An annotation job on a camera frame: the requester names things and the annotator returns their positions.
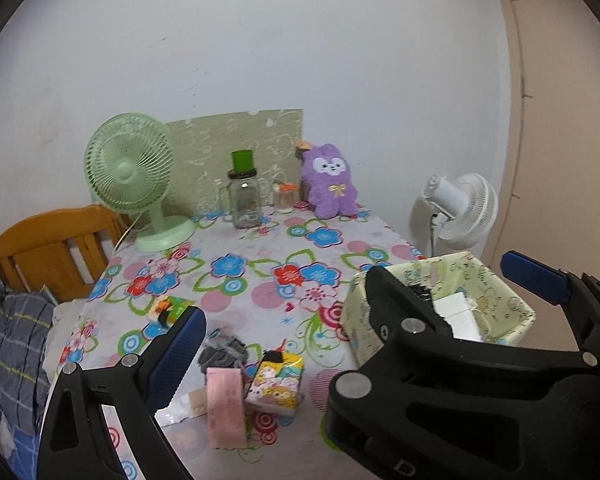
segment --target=table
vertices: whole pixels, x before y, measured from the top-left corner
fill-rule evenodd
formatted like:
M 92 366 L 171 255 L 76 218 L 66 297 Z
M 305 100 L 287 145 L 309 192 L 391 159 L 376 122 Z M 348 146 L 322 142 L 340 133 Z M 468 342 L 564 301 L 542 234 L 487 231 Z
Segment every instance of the table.
M 339 323 L 342 301 L 359 270 L 422 256 L 363 207 L 354 218 L 327 221 L 303 206 L 288 215 L 264 213 L 261 227 L 245 231 L 213 216 L 196 219 L 195 234 L 163 253 L 127 244 L 95 283 L 58 370 L 68 361 L 112 366 L 124 354 L 141 353 L 162 332 L 146 317 L 156 298 L 191 300 L 205 311 L 208 333 L 226 328 L 248 345 L 247 374 L 268 349 L 301 354 L 306 362 L 296 416 L 248 413 L 248 449 L 210 449 L 206 416 L 164 428 L 196 480 L 375 478 L 322 430 L 329 379 L 355 368 Z M 174 398 L 203 384 L 193 362 Z M 115 410 L 103 408 L 128 478 L 143 479 Z

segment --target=purple plush toy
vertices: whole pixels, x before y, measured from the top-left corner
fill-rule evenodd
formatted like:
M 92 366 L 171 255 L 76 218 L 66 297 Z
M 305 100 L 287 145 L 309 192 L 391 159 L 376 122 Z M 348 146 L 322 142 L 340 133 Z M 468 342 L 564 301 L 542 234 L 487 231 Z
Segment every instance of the purple plush toy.
M 318 218 L 358 212 L 358 190 L 351 183 L 349 165 L 333 144 L 313 146 L 302 155 L 302 179 L 310 186 L 309 202 Z

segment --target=fan center cap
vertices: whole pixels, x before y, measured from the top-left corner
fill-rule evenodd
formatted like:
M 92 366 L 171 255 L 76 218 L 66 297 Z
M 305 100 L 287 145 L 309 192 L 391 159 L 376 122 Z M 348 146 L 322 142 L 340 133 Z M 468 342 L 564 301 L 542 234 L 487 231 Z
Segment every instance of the fan center cap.
M 120 180 L 129 180 L 134 174 L 134 165 L 128 160 L 121 161 L 116 168 L 116 176 Z

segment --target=pink package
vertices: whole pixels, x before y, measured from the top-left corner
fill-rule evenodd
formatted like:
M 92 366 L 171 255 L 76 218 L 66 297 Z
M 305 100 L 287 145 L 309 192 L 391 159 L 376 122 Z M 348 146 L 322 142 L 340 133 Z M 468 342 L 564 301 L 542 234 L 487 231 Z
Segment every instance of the pink package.
M 244 423 L 241 370 L 206 370 L 206 408 L 209 446 L 245 449 L 247 429 Z

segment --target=electric fan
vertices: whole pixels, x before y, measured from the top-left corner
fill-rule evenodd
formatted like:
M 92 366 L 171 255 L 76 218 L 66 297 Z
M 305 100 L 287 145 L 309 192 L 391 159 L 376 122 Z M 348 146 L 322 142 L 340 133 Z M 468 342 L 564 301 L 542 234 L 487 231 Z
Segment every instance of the electric fan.
M 120 114 L 97 129 L 84 153 L 87 183 L 104 206 L 126 214 L 149 211 L 151 223 L 136 238 L 144 252 L 175 247 L 196 230 L 185 216 L 162 214 L 174 162 L 168 134 L 152 117 Z
M 439 238 L 455 250 L 477 244 L 488 234 L 498 214 L 498 197 L 493 186 L 477 173 L 463 175 L 452 182 L 432 175 L 422 190 L 422 197 L 440 211 Z

